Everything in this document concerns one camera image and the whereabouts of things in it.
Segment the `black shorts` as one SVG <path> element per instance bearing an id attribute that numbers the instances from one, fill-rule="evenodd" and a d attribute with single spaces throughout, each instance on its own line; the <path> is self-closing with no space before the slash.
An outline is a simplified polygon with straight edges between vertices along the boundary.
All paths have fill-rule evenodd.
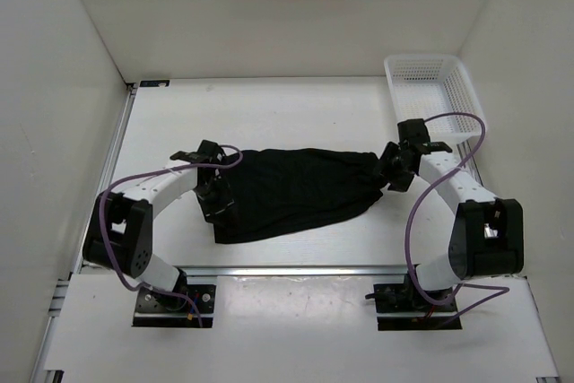
<path id="1" fill-rule="evenodd" d="M 204 210 L 218 244 L 271 239 L 346 222 L 381 197 L 373 152 L 322 149 L 245 150 L 221 179 L 231 193 L 226 209 Z"/>

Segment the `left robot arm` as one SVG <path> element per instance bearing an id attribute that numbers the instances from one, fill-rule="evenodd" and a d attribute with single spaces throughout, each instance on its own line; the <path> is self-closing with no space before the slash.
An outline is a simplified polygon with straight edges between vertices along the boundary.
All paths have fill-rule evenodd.
<path id="1" fill-rule="evenodd" d="M 184 272 L 153 253 L 153 222 L 184 194 L 211 185 L 236 165 L 171 164 L 112 182 L 94 203 L 83 259 L 114 271 L 130 292 L 150 291 L 168 311 L 192 309 Z"/>

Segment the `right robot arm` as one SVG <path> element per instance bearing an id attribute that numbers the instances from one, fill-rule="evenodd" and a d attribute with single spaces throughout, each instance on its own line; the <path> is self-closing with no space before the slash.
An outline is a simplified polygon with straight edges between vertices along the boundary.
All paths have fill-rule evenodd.
<path id="1" fill-rule="evenodd" d="M 428 183 L 407 217 L 404 254 L 407 285 L 405 305 L 416 311 L 443 305 L 439 297 L 463 282 L 517 274 L 524 268 L 524 213 L 515 199 L 503 199 L 481 186 L 444 143 L 385 147 L 375 175 L 390 190 L 405 192 L 419 177 Z M 411 258 L 412 226 L 422 201 L 436 192 L 454 214 L 447 250 L 433 260 L 414 265 Z"/>

